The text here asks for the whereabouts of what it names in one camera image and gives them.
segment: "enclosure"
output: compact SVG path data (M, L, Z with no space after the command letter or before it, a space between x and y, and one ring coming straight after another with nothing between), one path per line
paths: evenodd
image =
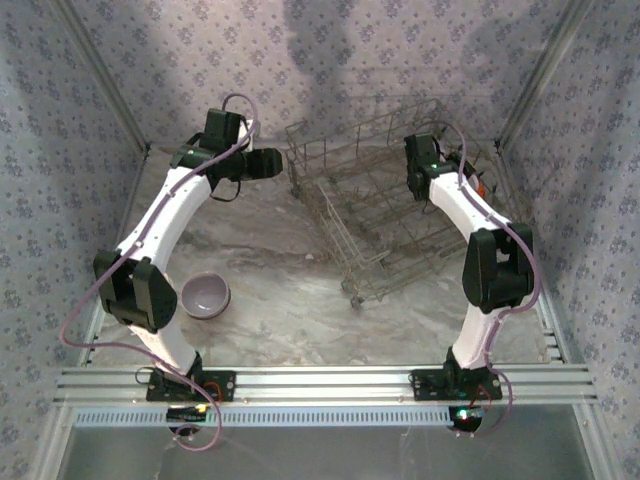
M178 296L201 272L231 292L216 318L179 303L172 320L205 369L237 372L220 414L227 444L202 458L238 478L527 478L539 463L546 478L640 475L640 7L9 0L0 11L7 478L116 478L104 448L129 442L144 459L136 478L175 478L190 462L159 428L166 407L136 383L148 358L57 335L98 250L136 227L174 155L235 91L256 100L254 147L278 149L284 171L243 181L235 199L220 182L215 195L233 200L206 200L169 257ZM251 118L240 99L228 110ZM467 242L414 199L405 150L427 133L451 161L455 129L474 190L532 227L543 285L490 352L513 381L510 419L457 444L453 404L420 404L407 379L439 368L460 334ZM143 346L96 296L70 336ZM484 406L491 423L507 399ZM342 455L350 445L379 458L361 465ZM445 462L449 448L464 460Z

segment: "gray marble surface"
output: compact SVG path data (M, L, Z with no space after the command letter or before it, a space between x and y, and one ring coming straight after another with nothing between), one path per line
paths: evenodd
M157 194L170 156L153 151L135 197L127 232ZM232 195L234 187L216 193ZM464 257L438 269L381 302L352 309L342 293L342 275L290 194L285 173L243 183L240 197L203 204L180 237L167 273L178 291L199 272L222 275L231 287L227 310L211 320L176 312L188 341L209 366L438 364L456 340L466 312L460 284ZM494 347L498 362L546 362L538 312L506 322ZM107 316L100 341L139 344ZM97 350L96 366L144 364L140 355Z

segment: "aluminum rail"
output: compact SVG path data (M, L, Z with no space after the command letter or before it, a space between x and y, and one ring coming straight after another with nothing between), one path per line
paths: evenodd
M235 400L243 406L384 406L456 405L461 402L415 402L409 383L414 369L399 367L229 367L237 372ZM582 364L502 365L513 384L517 405L591 404L597 401L591 376ZM60 375L54 403L65 406L146 404L146 386L135 379L136 367L72 368ZM206 369L208 371L225 369ZM142 370L138 380L149 378ZM505 404L506 399L495 401Z

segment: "patterned wallpaper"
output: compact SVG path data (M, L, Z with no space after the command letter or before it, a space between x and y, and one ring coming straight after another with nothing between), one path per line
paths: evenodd
M230 91L263 138L332 133L442 96L495 138L566 0L73 0L151 141L182 142Z
M49 7L0 2L0 478L25 478L57 340L113 245L138 155Z
M597 2L516 141L541 258L640 478L640 5Z

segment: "wire rack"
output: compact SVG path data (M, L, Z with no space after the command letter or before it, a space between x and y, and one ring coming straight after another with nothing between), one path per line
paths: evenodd
M443 153L458 149L460 141L445 122L460 128L440 101L424 100L312 141L302 140L305 121L286 129L292 193L307 207L340 267L342 289L354 308L382 300L465 248L449 219L432 204L415 202L406 185L404 137L428 132L439 139ZM497 166L477 142L465 138L485 200L512 214L498 195Z

